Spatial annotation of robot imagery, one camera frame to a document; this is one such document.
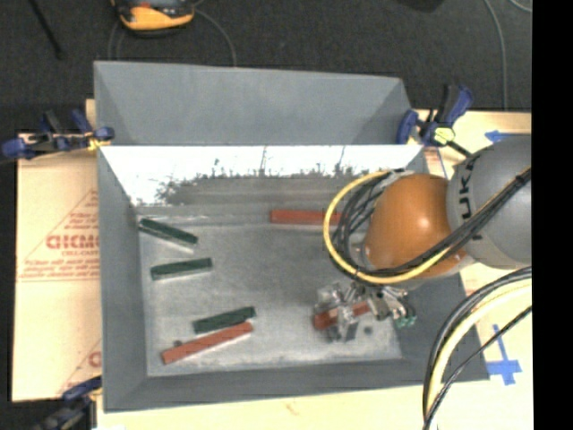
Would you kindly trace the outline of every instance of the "gray bin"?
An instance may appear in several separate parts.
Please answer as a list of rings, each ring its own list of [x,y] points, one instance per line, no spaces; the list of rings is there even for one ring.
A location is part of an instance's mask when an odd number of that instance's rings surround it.
[[[142,150],[175,146],[225,155],[242,146],[292,146],[294,155],[316,146],[346,148],[356,155],[349,160],[356,172],[360,155],[372,149],[406,151],[393,145],[409,109],[401,80],[187,64],[96,62],[94,69],[98,126],[116,131],[98,157],[106,411],[422,383],[433,339],[464,297],[459,276],[412,294],[415,326],[396,330],[366,315],[361,327],[370,329],[361,329],[355,342],[328,343],[311,328],[316,289],[348,278],[330,262],[319,229],[268,224],[270,208],[326,208],[352,173],[209,176],[190,163],[189,179],[175,181],[156,202],[141,202],[125,182],[146,177]],[[127,156],[112,157],[118,151]],[[425,171],[416,151],[406,167]],[[165,158],[175,158],[171,153],[167,148]],[[376,164],[372,159],[371,170]],[[193,232],[200,246],[188,252],[146,236],[137,228],[142,216]],[[213,270],[151,278],[152,265],[190,256],[211,257]],[[193,319],[240,305],[257,311],[248,339],[162,365],[162,348],[195,337]],[[458,356],[478,347],[471,332]],[[487,373],[478,362],[463,376]]]

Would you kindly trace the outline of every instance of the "black cable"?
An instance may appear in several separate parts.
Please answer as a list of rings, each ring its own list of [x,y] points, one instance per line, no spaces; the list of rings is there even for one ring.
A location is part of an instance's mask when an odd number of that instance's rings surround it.
[[[490,204],[486,209],[478,211],[473,217],[471,217],[468,221],[466,221],[463,225],[459,228],[454,230],[451,234],[447,237],[442,239],[438,244],[428,249],[423,254],[420,254],[413,258],[412,260],[400,264],[399,266],[395,266],[392,268],[384,268],[378,269],[375,271],[369,270],[366,266],[363,266],[357,263],[349,253],[349,237],[350,234],[348,233],[348,225],[347,225],[347,215],[343,215],[340,219],[338,224],[337,231],[335,232],[335,236],[338,239],[338,251],[342,252],[344,255],[344,259],[351,264],[354,268],[358,271],[368,272],[371,275],[384,277],[388,275],[396,275],[400,272],[406,272],[418,265],[422,262],[425,262],[431,259],[436,254],[442,252],[444,249],[449,248],[449,251],[445,253],[437,262],[442,262],[449,258],[452,254],[456,253],[459,249],[461,249],[467,242],[469,242],[472,237],[474,237],[486,224],[487,222],[505,205],[505,203],[519,190],[521,189],[529,180],[531,179],[531,168],[528,168],[524,171],[523,174],[520,176],[515,177],[508,185],[506,185],[499,193],[495,195],[492,199]],[[382,178],[374,179],[376,182],[380,182]],[[359,188],[355,194],[353,194],[349,200],[347,201],[348,206],[353,206],[364,195],[364,189]]]
[[[527,266],[525,268],[513,271],[509,274],[506,274],[493,282],[490,282],[487,285],[477,289],[474,293],[472,293],[469,297],[466,297],[461,303],[459,303],[454,310],[449,314],[446,321],[442,324],[434,344],[430,350],[430,355],[428,356],[428,363],[426,366],[426,374],[423,380],[423,396],[422,396],[422,407],[423,412],[425,412],[428,406],[428,387],[430,384],[430,380],[432,378],[432,372],[434,368],[434,364],[436,359],[441,353],[441,350],[448,340],[449,335],[455,329],[455,327],[464,319],[466,316],[485,298],[487,298],[493,291],[498,290],[501,287],[506,285],[510,285],[512,283],[516,283],[522,280],[531,279],[532,278],[532,271],[533,268],[531,266]]]
[[[524,318],[526,318],[531,312],[533,311],[533,307],[529,306],[527,309],[519,313],[515,318],[513,318],[510,322],[508,322],[501,330],[496,332],[493,336],[491,336],[476,352],[474,352],[470,357],[468,357],[456,370],[454,373],[448,378],[448,380],[443,384],[442,388],[438,395],[436,395],[436,399],[434,400],[428,414],[424,418],[423,429],[422,430],[429,430],[430,425],[432,424],[433,419],[440,408],[441,403],[444,401],[446,394],[448,393],[449,389],[456,381],[458,376],[464,371],[466,366],[477,356],[482,354],[490,345],[495,342],[498,338],[503,336],[507,331],[521,322]]]
[[[36,17],[38,18],[38,21],[39,21],[40,25],[42,26],[44,33],[46,33],[47,38],[49,39],[50,43],[52,44],[52,48],[54,49],[54,52],[56,54],[56,58],[58,58],[60,60],[65,59],[65,52],[62,49],[62,47],[60,46],[60,44],[58,43],[56,36],[54,35],[54,32],[52,31],[49,24],[47,23],[46,18],[44,17],[44,14],[42,13],[42,11],[40,10],[40,8],[38,6],[38,3],[36,2],[36,0],[28,0],[28,2],[30,3],[30,6],[32,7],[32,11],[34,12],[34,14],[36,14]]]

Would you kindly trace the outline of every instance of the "wooden block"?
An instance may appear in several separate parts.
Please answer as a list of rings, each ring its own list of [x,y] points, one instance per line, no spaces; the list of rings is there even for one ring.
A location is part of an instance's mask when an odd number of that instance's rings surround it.
[[[270,222],[282,225],[321,225],[324,221],[323,211],[270,211]],[[340,214],[333,213],[330,217],[330,224],[336,225],[340,221]]]
[[[206,348],[218,346],[224,342],[234,340],[252,331],[252,325],[249,322],[239,323],[238,325],[225,328],[224,330],[203,336],[196,340],[185,342],[180,346],[169,348],[161,353],[163,363],[168,365],[182,358],[188,357]]]
[[[361,301],[352,306],[352,310],[356,317],[370,312],[370,307],[366,301]],[[338,309],[330,309],[329,311],[316,314],[314,316],[313,325],[317,330],[326,330],[337,322]]]

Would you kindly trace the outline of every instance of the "blue clamp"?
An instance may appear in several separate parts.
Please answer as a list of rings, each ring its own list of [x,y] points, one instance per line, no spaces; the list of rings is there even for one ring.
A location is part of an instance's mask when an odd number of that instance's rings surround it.
[[[39,132],[27,138],[16,137],[0,146],[0,157],[4,159],[33,159],[49,153],[95,148],[111,142],[115,131],[111,127],[94,130],[87,117],[78,108],[72,110],[75,129],[66,132],[52,110],[44,112],[39,122]]]
[[[467,156],[468,152],[453,142],[456,136],[453,126],[473,102],[474,96],[466,86],[446,86],[438,111],[433,113],[431,110],[425,121],[422,121],[414,110],[407,110],[398,125],[396,143],[404,144],[410,137],[414,137],[424,146],[448,145]]]
[[[93,405],[90,393],[101,388],[101,376],[80,383],[62,395],[64,406],[50,414],[31,430],[68,430],[80,422]]]

